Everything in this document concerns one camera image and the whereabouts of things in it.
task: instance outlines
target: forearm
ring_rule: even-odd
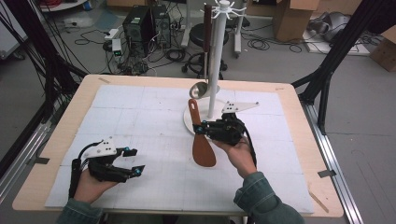
[[[282,203],[275,195],[262,172],[247,176],[233,201],[253,217],[257,224],[304,223],[296,210]]]
[[[89,203],[69,199],[56,223],[95,224],[99,221],[101,215],[101,208],[93,208]]]

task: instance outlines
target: floor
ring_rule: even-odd
[[[59,13],[57,19],[68,12]],[[91,73],[108,72],[102,45],[90,43],[84,46],[75,44],[80,34],[93,29],[116,28],[122,21],[124,12],[116,17],[108,14],[106,6],[98,6],[88,13],[94,18],[93,27],[64,30],[65,43],[78,56]],[[255,29],[270,24],[263,18],[249,18],[250,27]],[[271,37],[272,28],[244,31],[255,35]],[[102,41],[99,34],[91,39]],[[238,59],[233,55],[233,32],[230,41],[224,46],[223,60],[228,70],[223,72],[227,80],[291,83],[314,72],[326,55],[309,53],[304,45],[301,52],[290,50],[290,46],[269,43],[268,50],[253,49],[248,41],[242,41],[242,54]],[[199,51],[190,44],[189,52]],[[152,61],[162,53],[152,54]],[[169,63],[165,58],[150,67]],[[148,70],[143,76],[195,78],[191,72],[181,72],[183,63],[170,63]],[[396,75],[389,73],[376,62],[365,56],[346,56],[336,70],[330,89],[326,130],[332,148],[344,172],[346,182],[361,212],[364,223],[396,223]],[[44,101],[43,90],[29,60],[18,61],[12,58],[0,62],[0,158],[12,146],[27,122]],[[53,223],[59,215],[53,213],[20,212],[12,209],[13,198],[18,193],[30,166],[15,183],[11,192],[0,204],[0,223]],[[344,217],[312,218],[306,223],[347,223]]]

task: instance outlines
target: power strip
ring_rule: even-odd
[[[108,32],[110,35],[106,35],[105,40],[112,40],[119,33],[119,31],[119,29],[111,29]]]

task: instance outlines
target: black metal frame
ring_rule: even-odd
[[[36,61],[29,51],[26,50],[26,53],[35,65],[35,69],[39,69],[46,79],[44,87],[46,99],[44,104],[36,112],[35,116],[22,131],[21,135],[8,150],[7,154],[0,161],[0,179],[6,173],[12,162],[15,161],[36,126],[40,122],[45,123],[51,117],[54,112],[53,104],[59,94],[73,94],[76,92],[78,84],[73,79],[71,73],[78,77],[85,77],[88,75],[86,72],[75,67],[60,56],[28,0],[4,0],[4,3],[6,3],[8,9],[20,24],[23,31],[27,34],[29,40],[34,45],[35,50],[44,61],[43,68],[37,67],[38,64],[43,64],[43,62]],[[6,26],[6,28],[8,28],[11,34],[14,35],[21,46],[23,46],[24,49],[27,49],[26,44],[21,40],[19,34],[14,33],[11,27],[8,27],[3,19],[0,21]]]
[[[307,105],[313,105],[315,98],[321,92],[318,126],[322,134],[326,134],[326,109],[332,75],[387,1],[389,0],[363,0],[319,68],[314,73],[291,83],[294,88],[309,83],[299,94],[300,101]]]

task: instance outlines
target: white pole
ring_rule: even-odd
[[[219,11],[227,11],[228,7],[230,6],[229,1],[220,1],[219,2]],[[216,102],[216,93],[217,93],[217,86],[219,80],[219,70],[220,70],[220,63],[221,63],[221,53],[222,53],[222,46],[224,41],[224,32],[225,32],[225,24],[227,21],[227,14],[220,13],[216,19],[216,34],[215,34],[215,59],[213,65],[213,75],[210,78],[210,102],[209,102],[209,113],[207,117],[209,119],[213,118],[213,109],[215,107]]]

